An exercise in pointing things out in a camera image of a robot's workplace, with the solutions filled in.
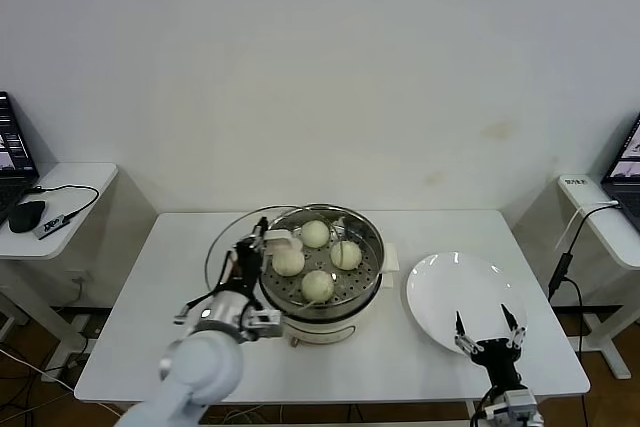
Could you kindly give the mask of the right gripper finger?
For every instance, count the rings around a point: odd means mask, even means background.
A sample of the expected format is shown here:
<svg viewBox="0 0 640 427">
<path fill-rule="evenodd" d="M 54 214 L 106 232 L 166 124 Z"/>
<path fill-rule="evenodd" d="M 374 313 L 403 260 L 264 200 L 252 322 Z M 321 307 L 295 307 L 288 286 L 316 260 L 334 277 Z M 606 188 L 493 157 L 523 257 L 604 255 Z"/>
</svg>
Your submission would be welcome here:
<svg viewBox="0 0 640 427">
<path fill-rule="evenodd" d="M 466 334 L 459 311 L 456 312 L 454 342 L 465 355 L 473 355 L 478 352 L 478 345 Z"/>
<path fill-rule="evenodd" d="M 507 347 L 520 350 L 526 337 L 527 328 L 518 323 L 515 315 L 511 313 L 505 304 L 501 305 L 501 310 L 510 331 Z"/>
</svg>

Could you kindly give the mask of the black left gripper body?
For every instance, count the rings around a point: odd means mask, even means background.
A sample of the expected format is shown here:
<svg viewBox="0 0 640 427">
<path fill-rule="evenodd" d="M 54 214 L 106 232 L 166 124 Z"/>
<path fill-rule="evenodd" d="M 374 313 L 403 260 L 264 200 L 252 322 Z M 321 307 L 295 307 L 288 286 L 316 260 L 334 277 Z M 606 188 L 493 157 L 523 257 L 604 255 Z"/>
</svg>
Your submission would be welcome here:
<svg viewBox="0 0 640 427">
<path fill-rule="evenodd" d="M 234 280 L 228 289 L 246 298 L 254 298 L 254 290 L 261 276 L 264 257 L 262 250 L 253 250 L 251 241 L 239 241 L 231 250 L 235 251 Z"/>
</svg>

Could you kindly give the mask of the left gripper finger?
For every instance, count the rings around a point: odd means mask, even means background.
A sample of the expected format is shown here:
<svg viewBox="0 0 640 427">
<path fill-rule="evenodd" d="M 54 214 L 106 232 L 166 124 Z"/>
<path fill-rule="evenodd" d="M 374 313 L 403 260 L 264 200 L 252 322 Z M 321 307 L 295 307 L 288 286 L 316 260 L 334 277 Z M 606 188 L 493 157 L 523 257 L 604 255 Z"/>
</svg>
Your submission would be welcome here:
<svg viewBox="0 0 640 427">
<path fill-rule="evenodd" d="M 263 242 L 264 242 L 264 237 L 265 237 L 265 233 L 268 230 L 268 220 L 266 216 L 262 216 L 260 218 L 260 220 L 256 223 L 256 225 L 254 226 L 252 232 L 251 232 L 251 244 L 250 247 L 253 250 L 259 250 L 262 248 Z"/>
<path fill-rule="evenodd" d="M 229 283 L 234 280 L 235 270 L 235 251 L 228 250 L 226 252 L 223 267 L 219 277 L 219 290 L 224 291 L 228 289 Z"/>
</svg>

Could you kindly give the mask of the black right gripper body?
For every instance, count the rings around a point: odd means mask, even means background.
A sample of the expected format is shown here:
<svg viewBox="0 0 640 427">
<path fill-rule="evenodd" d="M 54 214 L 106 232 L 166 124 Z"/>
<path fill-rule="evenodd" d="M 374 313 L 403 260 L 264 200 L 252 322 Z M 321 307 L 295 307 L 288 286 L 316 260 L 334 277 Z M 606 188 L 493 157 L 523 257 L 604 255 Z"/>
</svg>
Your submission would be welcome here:
<svg viewBox="0 0 640 427">
<path fill-rule="evenodd" d="M 515 363 L 521 357 L 521 349 L 508 346 L 507 339 L 486 339 L 478 342 L 481 347 L 472 354 L 472 362 L 484 367 L 496 390 L 521 389 L 521 376 L 515 368 Z"/>
</svg>

